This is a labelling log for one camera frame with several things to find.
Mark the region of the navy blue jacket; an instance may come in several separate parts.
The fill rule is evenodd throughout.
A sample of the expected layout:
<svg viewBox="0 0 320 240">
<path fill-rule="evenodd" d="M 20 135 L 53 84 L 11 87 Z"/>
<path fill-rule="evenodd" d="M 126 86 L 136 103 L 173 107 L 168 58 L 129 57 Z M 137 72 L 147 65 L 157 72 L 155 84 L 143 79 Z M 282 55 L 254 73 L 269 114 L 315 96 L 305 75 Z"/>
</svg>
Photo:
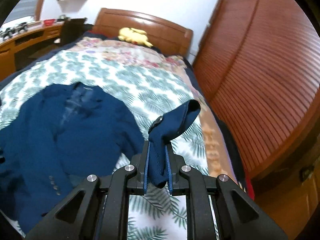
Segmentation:
<svg viewBox="0 0 320 240">
<path fill-rule="evenodd" d="M 28 233 L 85 176 L 110 175 L 144 141 L 125 103 L 100 87 L 50 85 L 1 130 L 1 211 Z"/>
</svg>

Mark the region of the leaf pattern bed quilt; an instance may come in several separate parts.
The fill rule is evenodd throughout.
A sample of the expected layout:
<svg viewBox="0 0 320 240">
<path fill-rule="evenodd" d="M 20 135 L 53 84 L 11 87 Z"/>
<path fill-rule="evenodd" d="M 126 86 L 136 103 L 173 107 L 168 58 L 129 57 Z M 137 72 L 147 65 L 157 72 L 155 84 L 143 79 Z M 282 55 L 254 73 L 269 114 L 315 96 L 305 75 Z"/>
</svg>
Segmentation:
<svg viewBox="0 0 320 240">
<path fill-rule="evenodd" d="M 152 138 L 149 128 L 158 117 L 162 116 L 170 128 L 176 128 L 183 113 L 177 111 L 172 121 L 169 112 L 195 100 L 186 81 L 163 68 L 124 65 L 100 55 L 67 49 L 37 62 L 1 90 L 1 130 L 18 117 L 21 106 L 39 91 L 53 84 L 75 83 L 98 86 L 125 103 L 145 141 Z M 113 172 L 130 160 L 121 155 Z M 9 220 L 20 233 L 27 234 L 16 221 Z"/>
</svg>

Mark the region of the floral pink blanket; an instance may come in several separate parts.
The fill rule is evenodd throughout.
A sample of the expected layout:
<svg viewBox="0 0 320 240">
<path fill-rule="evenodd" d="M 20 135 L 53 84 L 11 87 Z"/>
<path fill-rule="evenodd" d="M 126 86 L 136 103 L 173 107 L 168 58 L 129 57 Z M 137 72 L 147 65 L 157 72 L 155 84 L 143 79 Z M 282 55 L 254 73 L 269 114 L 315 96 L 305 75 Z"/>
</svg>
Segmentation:
<svg viewBox="0 0 320 240">
<path fill-rule="evenodd" d="M 163 68 L 170 71 L 187 67 L 181 56 L 164 56 L 148 47 L 123 41 L 102 40 L 96 37 L 82 38 L 72 47 L 72 51 L 100 55 L 107 61 L 116 61 L 124 65 Z"/>
</svg>

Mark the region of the wooden bed headboard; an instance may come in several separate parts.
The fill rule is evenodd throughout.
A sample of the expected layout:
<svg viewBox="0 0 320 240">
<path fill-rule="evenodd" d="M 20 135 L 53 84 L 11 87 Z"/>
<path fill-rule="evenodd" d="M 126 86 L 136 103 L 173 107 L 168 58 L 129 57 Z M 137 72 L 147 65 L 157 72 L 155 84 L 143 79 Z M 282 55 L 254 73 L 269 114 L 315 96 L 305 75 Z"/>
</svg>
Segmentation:
<svg viewBox="0 0 320 240">
<path fill-rule="evenodd" d="M 146 31 L 149 42 L 165 55 L 187 57 L 193 31 L 171 21 L 141 12 L 102 8 L 92 31 L 112 38 L 123 27 Z"/>
</svg>

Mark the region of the yellow plush toy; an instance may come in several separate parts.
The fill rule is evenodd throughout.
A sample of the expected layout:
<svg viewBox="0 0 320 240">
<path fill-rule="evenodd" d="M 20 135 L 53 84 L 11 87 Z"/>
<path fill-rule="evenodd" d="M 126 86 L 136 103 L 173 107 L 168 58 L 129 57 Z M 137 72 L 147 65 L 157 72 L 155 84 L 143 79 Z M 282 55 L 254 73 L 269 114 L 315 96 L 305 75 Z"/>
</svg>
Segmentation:
<svg viewBox="0 0 320 240">
<path fill-rule="evenodd" d="M 147 33 L 136 28 L 121 28 L 118 39 L 132 44 L 143 45 L 151 48 L 153 45 L 149 42 Z"/>
</svg>

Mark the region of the wooden louvered wardrobe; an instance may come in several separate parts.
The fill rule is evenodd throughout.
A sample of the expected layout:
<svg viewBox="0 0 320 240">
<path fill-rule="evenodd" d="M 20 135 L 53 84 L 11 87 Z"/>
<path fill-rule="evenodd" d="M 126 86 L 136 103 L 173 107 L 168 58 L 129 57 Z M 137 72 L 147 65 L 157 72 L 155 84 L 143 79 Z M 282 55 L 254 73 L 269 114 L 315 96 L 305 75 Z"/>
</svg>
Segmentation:
<svg viewBox="0 0 320 240">
<path fill-rule="evenodd" d="M 252 179 L 319 132 L 319 35 L 295 0 L 222 0 L 194 73 Z"/>
</svg>

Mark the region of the dark chair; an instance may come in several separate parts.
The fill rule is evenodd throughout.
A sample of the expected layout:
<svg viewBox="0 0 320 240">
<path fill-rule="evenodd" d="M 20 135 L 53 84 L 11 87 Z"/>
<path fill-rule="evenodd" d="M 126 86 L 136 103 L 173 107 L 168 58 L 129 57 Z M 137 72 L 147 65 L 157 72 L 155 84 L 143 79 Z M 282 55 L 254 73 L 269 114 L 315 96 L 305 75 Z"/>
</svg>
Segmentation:
<svg viewBox="0 0 320 240">
<path fill-rule="evenodd" d="M 87 18 L 67 18 L 60 32 L 60 45 L 64 46 L 75 41 L 85 31 Z"/>
</svg>

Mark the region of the long wooden desk cabinet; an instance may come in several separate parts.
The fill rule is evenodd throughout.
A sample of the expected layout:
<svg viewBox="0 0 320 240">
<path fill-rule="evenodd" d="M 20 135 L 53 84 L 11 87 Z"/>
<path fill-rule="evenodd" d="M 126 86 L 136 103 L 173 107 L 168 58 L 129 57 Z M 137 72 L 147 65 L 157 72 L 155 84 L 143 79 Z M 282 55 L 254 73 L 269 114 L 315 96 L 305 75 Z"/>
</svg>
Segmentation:
<svg viewBox="0 0 320 240">
<path fill-rule="evenodd" d="M 2 41 L 0 54 L 1 81 L 16 72 L 16 53 L 40 42 L 59 37 L 62 26 L 63 23 L 54 23 L 53 25 L 47 27 L 38 25 L 31 27 L 27 32 L 15 34 L 12 38 Z"/>
</svg>

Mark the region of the red basket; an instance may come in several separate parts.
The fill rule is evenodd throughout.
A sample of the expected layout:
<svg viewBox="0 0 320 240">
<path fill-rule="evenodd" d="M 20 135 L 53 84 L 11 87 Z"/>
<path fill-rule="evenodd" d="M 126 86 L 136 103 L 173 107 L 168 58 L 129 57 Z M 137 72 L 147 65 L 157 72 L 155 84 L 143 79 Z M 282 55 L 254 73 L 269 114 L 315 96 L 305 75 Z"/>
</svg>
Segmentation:
<svg viewBox="0 0 320 240">
<path fill-rule="evenodd" d="M 43 21 L 43 25 L 45 26 L 45 27 L 49 27 L 49 26 L 52 26 L 54 23 L 55 23 L 55 19 L 48 19 L 48 20 L 44 20 Z"/>
</svg>

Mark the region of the grey window blind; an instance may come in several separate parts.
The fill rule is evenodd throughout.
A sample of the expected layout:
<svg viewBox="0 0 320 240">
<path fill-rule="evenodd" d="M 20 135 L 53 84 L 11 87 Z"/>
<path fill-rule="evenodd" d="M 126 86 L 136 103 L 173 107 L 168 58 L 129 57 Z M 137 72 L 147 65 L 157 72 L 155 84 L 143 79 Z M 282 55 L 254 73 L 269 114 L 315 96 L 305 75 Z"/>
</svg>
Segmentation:
<svg viewBox="0 0 320 240">
<path fill-rule="evenodd" d="M 4 24 L 25 17 L 34 17 L 38 0 L 20 0 L 4 20 Z"/>
</svg>

